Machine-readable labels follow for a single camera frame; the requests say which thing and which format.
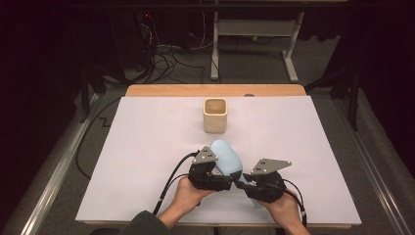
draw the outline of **table leg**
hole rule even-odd
[[[219,21],[219,14],[214,13],[214,22],[213,22],[213,51],[211,53],[211,65],[210,65],[210,79],[218,80],[219,79],[219,51],[217,50],[218,43],[218,29],[217,22]]]
[[[300,12],[297,16],[296,25],[294,26],[293,33],[291,35],[290,47],[287,51],[284,50],[282,52],[287,72],[290,77],[290,81],[293,83],[298,83],[299,78],[297,77],[296,70],[294,69],[293,61],[291,60],[291,55],[293,54],[294,46],[296,45],[297,37],[299,36],[303,16],[304,12]]]

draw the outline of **white table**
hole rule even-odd
[[[250,172],[260,158],[293,163],[279,172],[299,186],[310,226],[361,223],[310,97],[225,99],[228,127],[219,135],[203,131],[204,97],[122,98],[76,220],[128,222],[140,211],[152,212],[178,162],[224,139],[241,158],[244,172]],[[190,164],[186,162],[177,174],[188,172]],[[175,187],[174,183],[161,212],[171,202]],[[275,226],[269,213],[255,209],[235,186],[205,198],[179,222]]]

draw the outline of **metal frame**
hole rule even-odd
[[[70,163],[72,162],[79,143],[85,134],[88,125],[90,124],[91,117],[94,117],[97,113],[97,107],[101,102],[101,98],[98,95],[94,95],[91,100],[92,112],[90,113],[89,117],[82,123],[77,131],[76,135],[73,138],[72,142],[68,145],[67,150],[62,155],[58,165],[55,168],[51,178],[49,179],[48,184],[46,185],[45,190],[40,196],[39,201],[37,202],[36,206],[34,207],[33,212],[30,215],[24,229],[22,231],[22,235],[32,235],[36,234],[40,229],[40,226],[45,219],[49,209],[52,207],[53,202],[55,201],[56,196],[58,195],[59,189],[61,188],[62,183],[64,182],[65,176],[67,175],[68,169],[70,167]]]
[[[372,156],[369,154],[369,151],[366,149],[363,141],[360,138],[360,135],[357,131],[353,130],[353,127],[348,122],[348,114],[345,105],[342,100],[333,100],[335,107],[338,112],[341,114],[347,129],[352,136],[354,142],[356,143],[357,149],[360,152],[360,159],[362,165],[365,168],[367,176],[371,181],[376,193],[378,194],[379,201],[381,202],[384,210],[391,221],[394,231],[397,235],[411,235],[412,232],[409,229],[405,219],[399,211],[399,208],[396,205],[395,198],[386,185],[385,181],[382,178],[382,175],[379,173],[376,168],[375,163],[372,161]]]

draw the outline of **human hand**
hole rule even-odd
[[[191,212],[201,200],[214,191],[197,189],[187,176],[182,177],[178,184],[174,199],[170,206],[159,215],[159,220],[170,229],[186,213]]]
[[[272,218],[290,234],[309,234],[300,221],[300,213],[297,201],[287,193],[273,203],[258,201],[271,214]]]
[[[195,188],[189,178],[185,176],[177,184],[176,194],[171,205],[186,214],[191,212],[201,202],[202,198],[213,192]]]

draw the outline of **cable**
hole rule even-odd
[[[301,192],[300,192],[299,188],[294,183],[292,183],[292,182],[290,182],[288,180],[287,180],[287,182],[293,184],[296,187],[296,189],[299,191],[299,194],[301,195]],[[268,186],[268,187],[271,187],[271,188],[275,188],[275,189],[278,189],[280,191],[284,191],[284,193],[286,193],[286,194],[290,195],[291,197],[293,197],[296,200],[296,202],[299,205],[299,207],[300,207],[301,216],[302,216],[302,225],[304,225],[304,227],[307,226],[307,214],[305,212],[305,207],[303,205],[303,202],[301,202],[299,200],[299,198],[294,193],[292,193],[288,189],[283,189],[283,188],[280,188],[280,187],[275,186],[275,185],[270,184],[270,183],[257,182],[256,185],[264,185],[264,186]]]
[[[159,209],[161,207],[162,204],[162,200],[164,200],[165,194],[167,193],[168,187],[170,186],[170,184],[172,183],[172,178],[174,177],[174,174],[176,173],[177,169],[180,168],[180,166],[189,158],[191,157],[196,157],[199,154],[199,151],[196,153],[190,153],[188,155],[186,155],[180,162],[179,164],[176,166],[176,168],[174,169],[174,171],[171,173],[170,177],[168,178],[167,182],[165,183],[164,189],[162,190],[160,197],[159,197],[159,201],[156,204],[155,210],[153,211],[153,215],[157,215],[157,213],[159,212]]]
[[[174,177],[174,178],[173,178],[173,180],[171,180],[170,184],[168,185],[167,189],[169,189],[169,188],[170,188],[171,184],[173,184],[173,182],[174,182],[176,179],[178,179],[178,178],[180,178],[180,177],[182,177],[182,176],[186,176],[186,175],[189,175],[189,174],[188,174],[188,173],[184,173],[184,174],[180,174],[180,175],[177,175],[176,177]]]
[[[79,145],[78,145],[78,147],[76,148],[76,154],[75,154],[75,163],[76,163],[76,167],[77,167],[77,169],[79,170],[79,172],[83,175],[83,176],[85,176],[87,179],[89,179],[89,180],[91,180],[91,176],[89,176],[85,171],[83,171],[83,169],[80,167],[80,164],[79,164],[79,150],[80,150],[80,148],[81,148],[81,146],[82,146],[82,144],[83,144],[83,142],[84,142],[84,139],[85,139],[85,136],[87,135],[87,133],[88,133],[88,131],[89,131],[89,129],[91,128],[91,126],[92,126],[92,124],[95,122],[95,120],[100,116],[100,114],[104,111],[104,110],[106,110],[110,105],[112,105],[112,104],[114,104],[116,101],[118,101],[118,100],[120,100],[121,99],[121,97],[119,97],[119,98],[117,98],[117,99],[115,99],[115,100],[113,100],[113,101],[111,101],[106,107],[104,107],[93,119],[92,119],[92,121],[89,123],[89,125],[88,125],[88,127],[86,128],[86,130],[85,130],[85,133],[83,134],[83,136],[82,136],[82,138],[81,138],[81,140],[80,140],[80,142],[79,142]]]

